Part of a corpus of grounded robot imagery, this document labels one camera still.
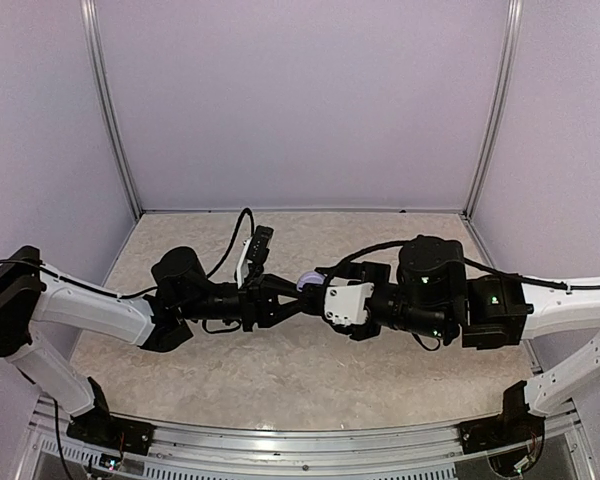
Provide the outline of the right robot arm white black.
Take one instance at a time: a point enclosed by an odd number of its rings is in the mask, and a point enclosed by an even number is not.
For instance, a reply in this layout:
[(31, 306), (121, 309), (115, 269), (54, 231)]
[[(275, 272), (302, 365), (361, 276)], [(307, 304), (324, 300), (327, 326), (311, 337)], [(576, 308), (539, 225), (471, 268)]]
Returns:
[(381, 328), (447, 346), (499, 349), (553, 333), (593, 329), (595, 336), (548, 372), (503, 394), (491, 433), (503, 444), (526, 432), (531, 417), (600, 379), (600, 277), (546, 280), (506, 273), (465, 257), (456, 240), (419, 235), (366, 247), (336, 265), (303, 274), (297, 290), (336, 331), (364, 340)]

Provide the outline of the purple earbud charging case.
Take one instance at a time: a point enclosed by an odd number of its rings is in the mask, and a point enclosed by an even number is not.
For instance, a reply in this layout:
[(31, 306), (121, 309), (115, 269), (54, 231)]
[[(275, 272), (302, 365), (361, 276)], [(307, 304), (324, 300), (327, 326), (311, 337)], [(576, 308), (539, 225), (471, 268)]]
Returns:
[(303, 273), (296, 283), (298, 291), (302, 291), (306, 285), (322, 285), (326, 276), (317, 271)]

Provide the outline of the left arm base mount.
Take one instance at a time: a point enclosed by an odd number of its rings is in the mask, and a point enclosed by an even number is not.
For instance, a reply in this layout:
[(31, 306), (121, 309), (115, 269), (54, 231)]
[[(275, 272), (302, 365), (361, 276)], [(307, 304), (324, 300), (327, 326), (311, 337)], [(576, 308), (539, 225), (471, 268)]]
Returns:
[(66, 434), (87, 444), (147, 456), (155, 429), (151, 423), (116, 416), (81, 416), (70, 421)]

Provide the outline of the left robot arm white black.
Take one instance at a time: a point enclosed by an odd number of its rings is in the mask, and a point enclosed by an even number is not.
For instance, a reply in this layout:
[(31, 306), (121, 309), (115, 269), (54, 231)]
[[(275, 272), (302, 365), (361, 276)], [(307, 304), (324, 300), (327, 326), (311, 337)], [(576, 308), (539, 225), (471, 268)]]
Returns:
[(35, 247), (0, 262), (0, 358), (52, 396), (101, 445), (120, 434), (99, 385), (77, 373), (35, 328), (63, 324), (117, 338), (143, 350), (166, 353), (188, 341), (188, 323), (237, 322), (250, 331), (268, 328), (315, 307), (314, 288), (250, 267), (242, 283), (214, 283), (195, 251), (177, 247), (151, 269), (152, 294), (137, 297), (101, 291), (52, 270)]

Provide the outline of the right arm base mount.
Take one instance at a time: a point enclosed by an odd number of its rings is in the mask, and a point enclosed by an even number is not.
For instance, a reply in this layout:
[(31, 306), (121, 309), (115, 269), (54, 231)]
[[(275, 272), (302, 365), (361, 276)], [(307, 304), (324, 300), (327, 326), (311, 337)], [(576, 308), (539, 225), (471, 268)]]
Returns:
[(505, 422), (496, 415), (461, 422), (457, 428), (462, 451), (468, 455), (538, 438), (545, 432), (545, 419), (531, 416)]

